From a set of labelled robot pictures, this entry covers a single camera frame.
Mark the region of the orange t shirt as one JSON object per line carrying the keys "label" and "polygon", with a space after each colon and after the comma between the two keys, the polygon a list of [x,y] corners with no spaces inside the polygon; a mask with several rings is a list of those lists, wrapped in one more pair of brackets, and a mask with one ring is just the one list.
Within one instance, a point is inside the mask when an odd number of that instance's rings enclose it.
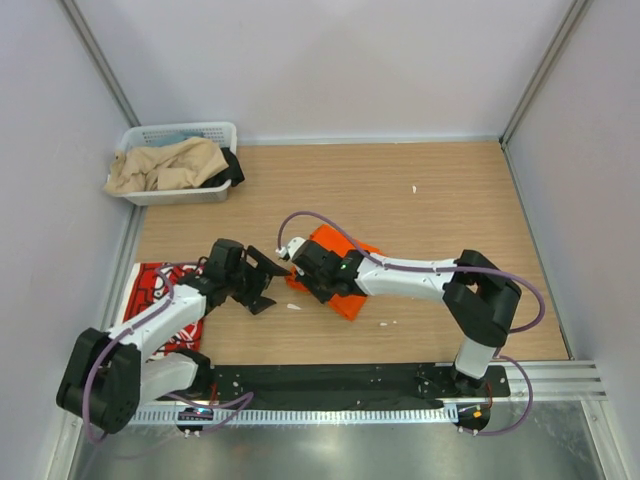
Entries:
{"label": "orange t shirt", "polygon": [[[344,257],[355,249],[343,234],[327,224],[318,227],[309,236],[309,240],[340,257]],[[333,289],[329,289],[314,285],[309,276],[299,274],[295,267],[291,268],[291,274],[285,278],[285,282],[294,291],[311,294],[321,304],[328,305],[334,312],[351,322],[356,320],[366,303],[366,296],[358,294],[355,287],[335,285]]]}

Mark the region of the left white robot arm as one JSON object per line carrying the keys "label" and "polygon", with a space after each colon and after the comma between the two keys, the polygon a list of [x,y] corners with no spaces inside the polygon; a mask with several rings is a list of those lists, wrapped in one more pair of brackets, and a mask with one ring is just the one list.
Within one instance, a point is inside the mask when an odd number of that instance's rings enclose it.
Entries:
{"label": "left white robot arm", "polygon": [[212,387],[211,361],[180,347],[156,360],[154,354],[184,327],[232,299],[257,315],[274,305],[265,296],[272,279],[289,272],[253,246],[217,240],[208,257],[176,280],[158,272],[166,294],[143,312],[106,331],[84,330],[76,339],[55,402],[115,434],[138,408],[181,392],[204,398]]}

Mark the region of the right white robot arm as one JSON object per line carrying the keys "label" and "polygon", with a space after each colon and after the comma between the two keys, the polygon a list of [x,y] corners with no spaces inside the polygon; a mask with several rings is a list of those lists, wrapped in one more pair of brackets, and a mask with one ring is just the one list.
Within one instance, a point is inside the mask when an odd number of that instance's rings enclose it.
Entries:
{"label": "right white robot arm", "polygon": [[292,257],[298,279],[319,299],[395,295],[446,306],[464,339],[450,372],[452,387],[472,396],[487,382],[494,354],[506,344],[522,291],[482,254],[416,261],[356,249],[340,256],[311,242]]}

